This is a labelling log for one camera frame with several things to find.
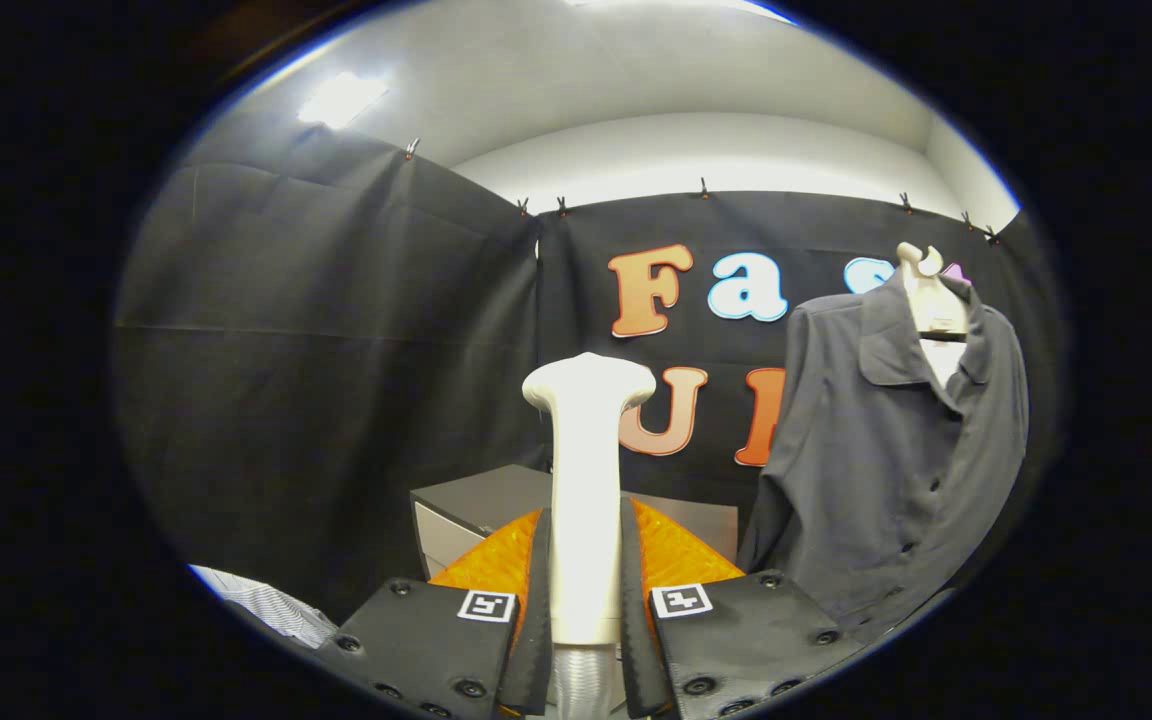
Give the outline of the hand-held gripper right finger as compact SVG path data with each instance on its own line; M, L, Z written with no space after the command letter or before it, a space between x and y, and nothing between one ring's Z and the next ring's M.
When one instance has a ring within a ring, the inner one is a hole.
M623 498L620 516L620 646L634 719L753 719L861 652L782 573L740 571L635 498Z

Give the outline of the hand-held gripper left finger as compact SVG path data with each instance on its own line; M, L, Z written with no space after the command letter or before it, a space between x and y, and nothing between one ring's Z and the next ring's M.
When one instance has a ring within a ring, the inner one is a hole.
M541 714L550 511L513 520L434 579L393 578L317 647L326 670L419 719Z

